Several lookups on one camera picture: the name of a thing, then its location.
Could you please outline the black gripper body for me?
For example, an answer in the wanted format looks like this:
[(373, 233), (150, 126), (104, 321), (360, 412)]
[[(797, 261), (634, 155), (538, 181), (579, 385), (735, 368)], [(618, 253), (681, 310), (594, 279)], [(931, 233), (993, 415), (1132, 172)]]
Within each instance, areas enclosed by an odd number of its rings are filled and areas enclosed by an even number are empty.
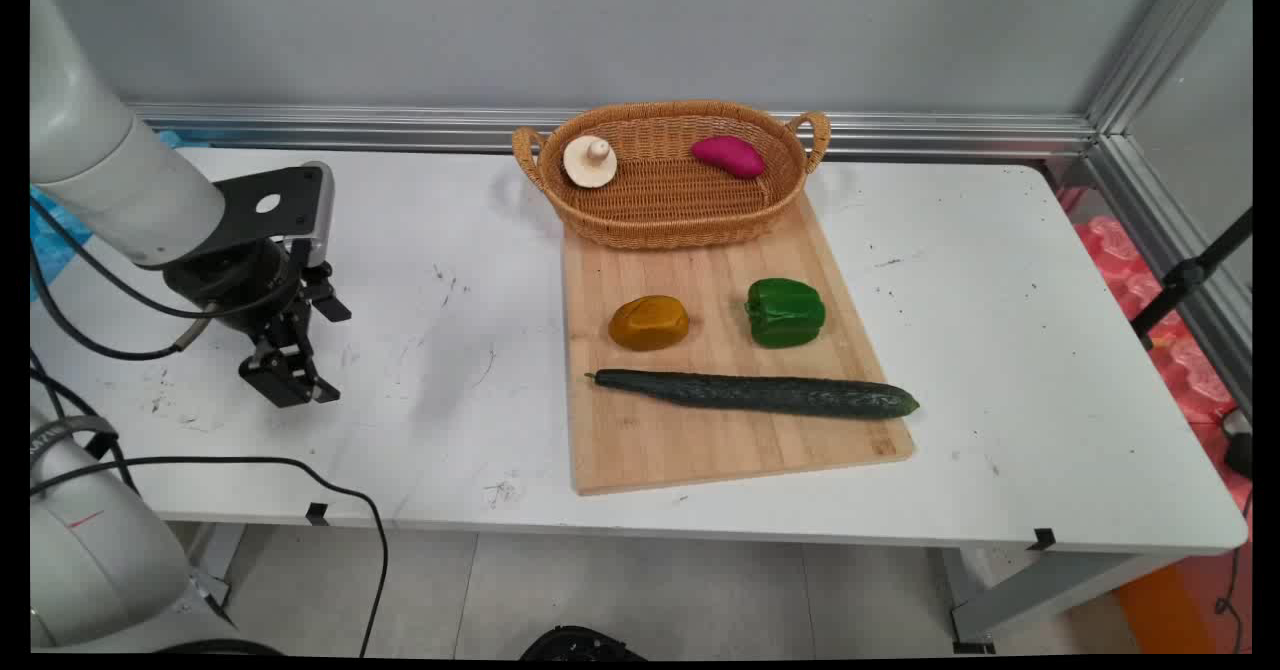
[(306, 336), (306, 313), (298, 310), (306, 241), (297, 249), (260, 240), (163, 270), (166, 287), (214, 313), (223, 325), (253, 343), (298, 343)]

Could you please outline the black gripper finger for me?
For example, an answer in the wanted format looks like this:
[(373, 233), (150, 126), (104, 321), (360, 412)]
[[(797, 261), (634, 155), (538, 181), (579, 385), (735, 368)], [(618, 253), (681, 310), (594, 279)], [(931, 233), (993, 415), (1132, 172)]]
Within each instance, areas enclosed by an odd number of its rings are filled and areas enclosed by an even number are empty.
[(340, 392), (320, 377), (314, 361), (314, 343), (310, 339), (308, 328), (314, 311), (317, 311), (330, 323), (347, 322), (352, 318), (351, 310), (337, 297), (337, 292), (330, 282), (332, 265), (320, 263), (316, 266), (305, 266), (300, 272), (298, 292), (298, 347), (302, 355), (302, 378), (310, 392), (310, 400), (316, 404), (328, 404), (340, 397)]
[(250, 333), (252, 351), (239, 364), (239, 378), (276, 407), (319, 400), (314, 348), (305, 315), (275, 315)]

